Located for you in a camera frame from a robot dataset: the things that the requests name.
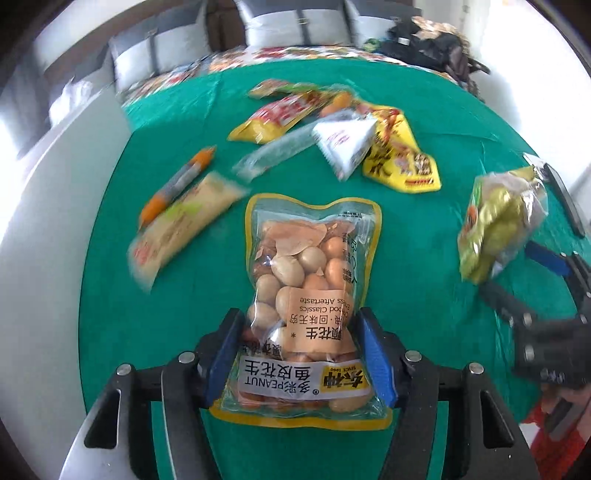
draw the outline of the blue gripper pad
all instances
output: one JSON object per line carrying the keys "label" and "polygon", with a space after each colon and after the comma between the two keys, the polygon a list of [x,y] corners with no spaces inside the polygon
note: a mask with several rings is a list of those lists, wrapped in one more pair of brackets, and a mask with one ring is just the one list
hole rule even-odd
{"label": "blue gripper pad", "polygon": [[209,367],[205,391],[207,407],[210,407],[215,400],[222,396],[226,380],[240,347],[243,324],[244,315],[242,312],[231,309],[217,332],[213,333],[211,338],[205,336],[199,343],[199,349],[207,350],[212,358],[210,365],[204,365],[205,368]]}
{"label": "blue gripper pad", "polygon": [[525,256],[561,277],[567,277],[572,273],[568,263],[562,257],[535,242],[525,244]]}
{"label": "blue gripper pad", "polygon": [[362,309],[355,328],[357,341],[374,389],[388,407],[394,408],[398,400],[395,385],[395,370],[384,349],[387,339],[373,314]]}

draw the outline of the metal screw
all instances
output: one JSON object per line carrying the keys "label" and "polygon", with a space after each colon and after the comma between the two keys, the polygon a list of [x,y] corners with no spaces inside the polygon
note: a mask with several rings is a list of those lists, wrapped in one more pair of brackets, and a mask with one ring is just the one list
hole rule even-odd
{"label": "metal screw", "polygon": [[413,363],[420,362],[423,359],[423,356],[416,350],[409,350],[404,356],[406,357],[406,360]]}
{"label": "metal screw", "polygon": [[534,347],[526,345],[524,348],[525,361],[533,362],[535,358]]}
{"label": "metal screw", "polygon": [[121,364],[117,367],[117,375],[123,377],[131,372],[131,365],[130,364]]}
{"label": "metal screw", "polygon": [[484,373],[484,367],[476,362],[472,362],[470,365],[468,365],[468,370],[470,370],[470,372],[475,375],[480,375]]}
{"label": "metal screw", "polygon": [[183,352],[178,356],[178,361],[182,364],[189,364],[195,360],[195,354],[193,352]]}

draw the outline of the floral bedspread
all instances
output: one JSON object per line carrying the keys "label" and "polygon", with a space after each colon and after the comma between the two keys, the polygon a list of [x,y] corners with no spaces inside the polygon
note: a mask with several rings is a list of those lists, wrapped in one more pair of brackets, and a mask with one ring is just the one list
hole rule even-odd
{"label": "floral bedspread", "polygon": [[423,67],[409,65],[403,61],[379,53],[368,52],[352,47],[276,47],[259,49],[239,47],[226,52],[214,54],[190,65],[178,67],[172,72],[139,82],[122,94],[121,101],[123,106],[128,106],[148,95],[152,95],[153,93],[177,85],[185,80],[207,75],[209,73],[223,72],[228,69],[256,65],[269,61],[315,59],[359,59],[372,62],[381,61],[413,69],[425,70],[426,72],[434,73],[450,82],[456,83],[456,81],[447,73],[435,72],[434,70],[429,70]]}

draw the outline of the clear plastic packet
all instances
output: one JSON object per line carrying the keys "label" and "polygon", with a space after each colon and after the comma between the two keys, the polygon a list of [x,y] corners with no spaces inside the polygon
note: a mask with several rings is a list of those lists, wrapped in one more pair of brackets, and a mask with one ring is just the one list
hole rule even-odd
{"label": "clear plastic packet", "polygon": [[353,120],[356,118],[362,118],[362,116],[352,109],[343,109],[324,118],[319,118],[308,125],[298,127],[277,140],[261,146],[253,153],[242,157],[234,166],[233,171],[242,180],[250,183],[270,168],[314,145],[316,140],[312,136],[312,131],[316,125],[323,122]]}
{"label": "clear plastic packet", "polygon": [[127,252],[133,277],[149,291],[160,269],[247,193],[216,172],[206,175],[146,229],[138,232]]}
{"label": "clear plastic packet", "polygon": [[272,427],[379,430],[375,395],[347,324],[362,305],[381,230],[370,201],[313,206],[278,194],[246,208],[246,266],[255,287],[222,420]]}
{"label": "clear plastic packet", "polygon": [[499,273],[547,216],[534,167],[477,177],[457,238],[462,278],[479,284]]}

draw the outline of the white triangular package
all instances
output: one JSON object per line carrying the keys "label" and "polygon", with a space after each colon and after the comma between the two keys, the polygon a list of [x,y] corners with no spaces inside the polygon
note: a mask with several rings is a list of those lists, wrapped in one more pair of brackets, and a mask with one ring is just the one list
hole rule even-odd
{"label": "white triangular package", "polygon": [[347,180],[363,161],[371,147],[374,134],[373,117],[324,122],[316,125],[312,133],[340,181]]}

